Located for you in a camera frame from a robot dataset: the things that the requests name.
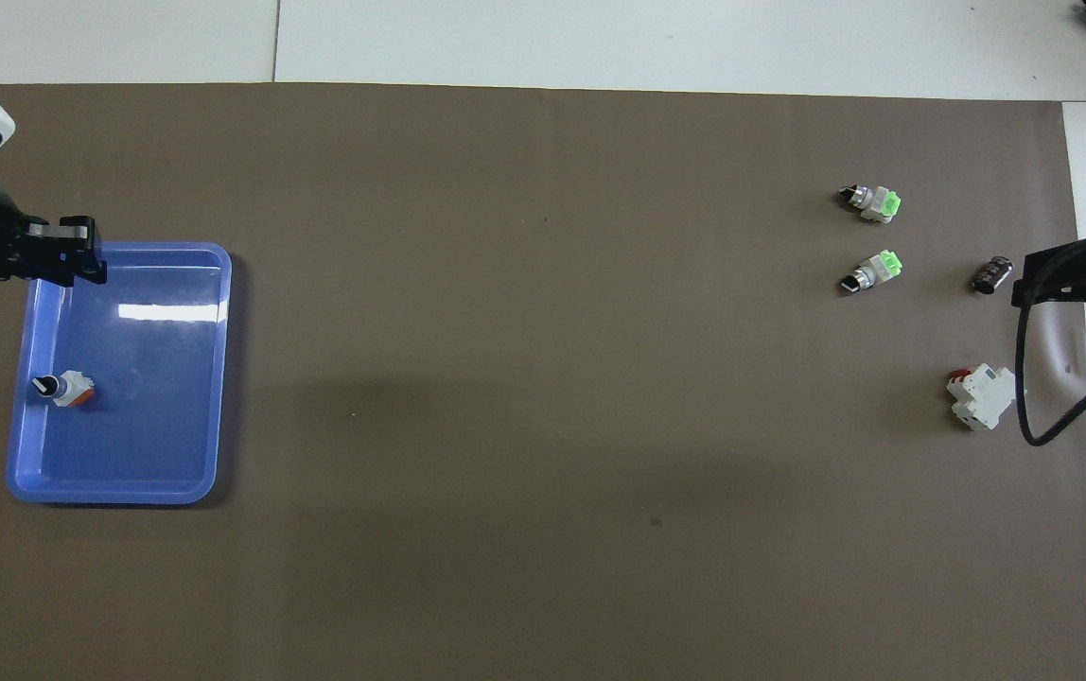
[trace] black cylindrical object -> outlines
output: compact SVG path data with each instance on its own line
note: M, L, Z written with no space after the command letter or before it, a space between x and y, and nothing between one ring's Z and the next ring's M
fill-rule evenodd
M1014 272L1014 263L1011 263L1010 258L996 255L976 273L975 279L972 279L972 288L984 293L985 297L992 297L994 290L1001 286L1001 281L1006 281L1006 277L1011 272Z

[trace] small electrical component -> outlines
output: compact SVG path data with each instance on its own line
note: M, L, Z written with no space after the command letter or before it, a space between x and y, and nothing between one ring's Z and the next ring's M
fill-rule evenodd
M855 272L843 276L838 283L850 293L858 293L859 290L870 289L872 286L884 283L894 276L900 275L901 267L897 254L883 250L859 263Z
M60 376L39 376L31 384L41 396L50 398L55 406L79 406L93 395L92 379L79 370L68 369Z
M984 363L952 370L946 377L946 391L955 395L950 411L972 430L997 428L1010 402L1014 401L1014 374L1009 368L993 368Z
M846 203L859 210L859 215L869 220L888 224L900 210L900 197L887 187L863 187L854 185L842 187L837 196L846 199Z
M976 273L975 279L972 279L972 288L984 293L985 297L992 297L994 290L1001 286L1001 281L1006 281L1006 277L1011 272L1014 272L1014 263L1010 262L1010 258L996 255Z

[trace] blue tray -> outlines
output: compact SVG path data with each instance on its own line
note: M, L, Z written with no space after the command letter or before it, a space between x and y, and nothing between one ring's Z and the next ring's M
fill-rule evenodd
M231 258L215 244L106 242L105 285L33 281L5 481L25 502L192 504L215 483ZM55 406L31 378L85 373Z

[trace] brown table surface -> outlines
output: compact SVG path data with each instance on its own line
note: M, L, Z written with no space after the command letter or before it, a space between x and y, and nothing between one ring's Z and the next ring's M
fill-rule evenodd
M1013 362L975 267L1075 238L1059 104L0 100L25 211L237 266L224 475L187 509L11 499L0 285L0 678L1086 678L1086 415L1035 450L944 389ZM841 294L881 249L906 272ZM1086 389L1083 311L1044 307L1039 429Z

